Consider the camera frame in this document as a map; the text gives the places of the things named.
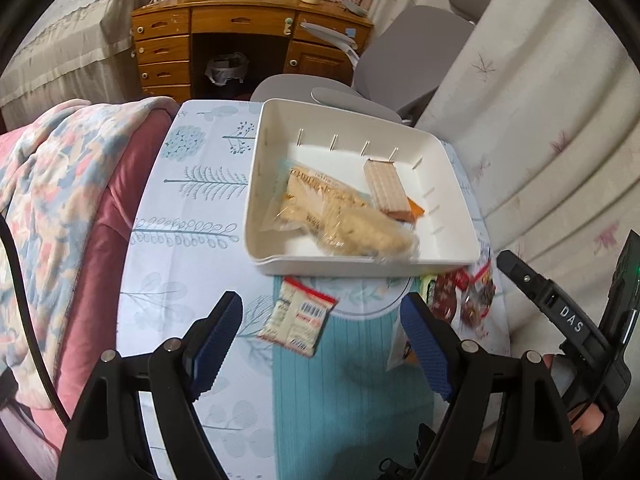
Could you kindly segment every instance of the black cable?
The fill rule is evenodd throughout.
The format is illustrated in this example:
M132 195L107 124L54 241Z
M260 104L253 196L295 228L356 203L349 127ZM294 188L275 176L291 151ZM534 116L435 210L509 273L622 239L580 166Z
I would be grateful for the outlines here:
M591 406L595 402L596 398L600 395L600 391L601 391L602 387L604 386L605 378L606 378L606 376L602 376L602 378L600 380L600 384L596 388L596 391L593 393L593 395L591 397L589 397L589 400L584 403L584 405L582 406L582 408L580 409L578 414L576 416L574 416L574 418L571 419L571 422L569 423L570 426L574 425L576 423L576 421L581 416L583 416L584 413L589 409L589 406Z
M36 333L33 329L33 323L31 322L31 314L29 312L29 304L27 303L27 294L24 291L24 281L22 279L22 271L20 270L20 258L18 257L18 251L15 248L14 237L11 234L9 226L4 220L4 216L0 214L0 240L4 245L6 251L6 257L9 260L9 268L11 269L11 277L14 280L14 292L15 299L18 304L18 312L20 313L20 320L22 321L22 328L24 330L24 336L27 339L27 345L29 346L29 352L33 358L38 376L44 387L44 391L47 393L50 402L53 405L53 409L56 410L60 421L65 428L68 427L70 419L66 413L65 407L58 397L51 377L47 372L47 367L42 359L40 347L38 346L38 340Z

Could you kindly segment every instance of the floral blanket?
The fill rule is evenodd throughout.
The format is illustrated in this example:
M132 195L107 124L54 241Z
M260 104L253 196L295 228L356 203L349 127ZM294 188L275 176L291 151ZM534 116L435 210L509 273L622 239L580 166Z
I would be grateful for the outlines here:
M27 127L0 162L0 211L14 236L35 333L55 377L82 255L98 204L131 135L172 99L123 105L72 100ZM10 366L16 399L50 408L22 332L6 257L0 258L0 372Z

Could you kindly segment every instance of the tablecloth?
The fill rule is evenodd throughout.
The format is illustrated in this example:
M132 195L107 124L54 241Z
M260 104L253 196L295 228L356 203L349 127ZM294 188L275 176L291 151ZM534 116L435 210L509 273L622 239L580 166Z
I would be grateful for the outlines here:
M413 279L303 278L340 299L312 359L256 339L280 279L261 275L241 234L260 103L189 101L150 174L122 277L117 349L155 349L205 317L225 290L244 317L222 370L195 408L229 478L376 477L386 456L411 465L417 426L431 422L433 394L417 368L386 371L399 300ZM450 160L481 244L484 222L450 146ZM509 351L501 288L489 317L488 351ZM459 320L454 326L462 328ZM478 339L475 332L464 337ZM145 429L161 478L172 478L150 395Z

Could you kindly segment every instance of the wafer biscuit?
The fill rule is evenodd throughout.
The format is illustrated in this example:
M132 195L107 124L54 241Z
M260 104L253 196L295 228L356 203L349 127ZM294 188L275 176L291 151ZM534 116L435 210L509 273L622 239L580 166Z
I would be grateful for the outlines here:
M380 211L394 220L414 221L409 200L392 162L369 159L364 164L364 174L373 202Z

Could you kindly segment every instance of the desk drawer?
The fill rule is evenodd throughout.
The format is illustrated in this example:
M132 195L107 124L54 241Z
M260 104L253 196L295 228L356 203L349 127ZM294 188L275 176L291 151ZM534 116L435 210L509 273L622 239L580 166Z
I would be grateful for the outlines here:
M350 85L353 78L351 61L343 51L303 41L290 42L282 72L335 79L345 85Z
M149 97L166 95L180 104L191 99L191 85L147 86L142 92Z
M346 20L339 20L337 18L332 18L331 16L322 16L320 14L314 14L312 12L299 12L298 19L296 20L296 28L293 31L293 39L308 41L310 43L317 43L322 45L328 45L329 43L316 38L309 34L304 28L300 27L300 23L309 22L315 23L316 25L321 25L322 27L332 28L341 34L349 36L353 38L353 40L357 43L358 48L357 51L361 52L365 43L367 43L367 39L369 38L370 29L364 27L363 25L358 25L357 23L347 22Z
M191 83L188 61L169 61L139 65L142 86L183 85Z
M189 9L161 10L133 16L133 38L136 41L189 33Z
M295 15L294 10L274 7L195 7L191 17L191 31L290 36ZM290 19L290 23L285 23L287 18Z
M189 56L189 37L168 36L136 42L136 55L140 65L163 61L184 61Z

